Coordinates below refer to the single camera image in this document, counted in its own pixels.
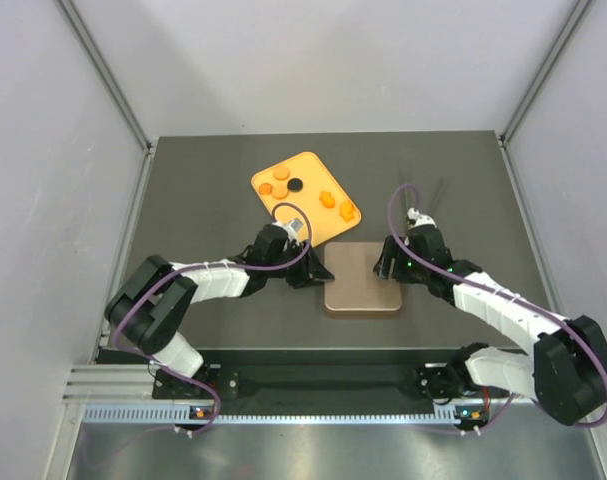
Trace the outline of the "gold tin lid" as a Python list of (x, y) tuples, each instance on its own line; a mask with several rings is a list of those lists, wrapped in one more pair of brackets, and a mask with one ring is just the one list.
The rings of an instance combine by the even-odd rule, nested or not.
[(335, 277), (324, 286), (325, 308), (401, 309), (400, 285), (381, 279), (373, 272), (382, 246), (382, 242), (328, 242), (324, 245), (324, 265)]

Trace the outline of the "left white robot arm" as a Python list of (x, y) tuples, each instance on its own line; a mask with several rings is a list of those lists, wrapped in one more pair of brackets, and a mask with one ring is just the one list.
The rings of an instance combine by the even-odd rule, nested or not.
[(307, 240), (298, 237), (302, 223), (265, 225), (239, 255), (191, 265), (148, 257), (110, 299), (104, 317), (144, 355), (175, 374), (175, 384), (188, 396), (209, 387), (203, 357), (178, 332), (192, 304), (213, 299), (248, 297), (271, 278), (294, 288), (334, 280)]

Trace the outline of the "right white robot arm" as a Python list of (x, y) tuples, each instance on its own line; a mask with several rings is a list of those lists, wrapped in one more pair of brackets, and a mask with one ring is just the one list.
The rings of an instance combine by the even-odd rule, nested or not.
[(494, 387), (531, 399), (562, 425), (607, 422), (607, 340), (592, 318), (565, 318), (501, 286), (473, 262), (454, 258), (431, 223), (414, 225), (405, 237), (388, 235), (373, 271), (425, 286), (519, 347), (510, 353), (476, 342), (459, 349), (445, 367), (447, 395)]

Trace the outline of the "metal tongs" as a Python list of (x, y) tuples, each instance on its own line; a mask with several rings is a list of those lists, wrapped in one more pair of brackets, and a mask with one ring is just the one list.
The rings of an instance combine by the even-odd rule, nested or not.
[[(442, 200), (443, 195), (447, 190), (447, 184), (445, 178), (443, 176), (439, 177), (437, 182), (435, 183), (431, 194), (428, 196), (427, 204), (420, 209), (420, 211), (424, 214), (433, 216)], [(401, 193), (401, 205), (404, 212), (407, 212), (410, 207), (414, 205), (414, 203), (410, 200), (408, 196), (409, 190), (406, 189)]]

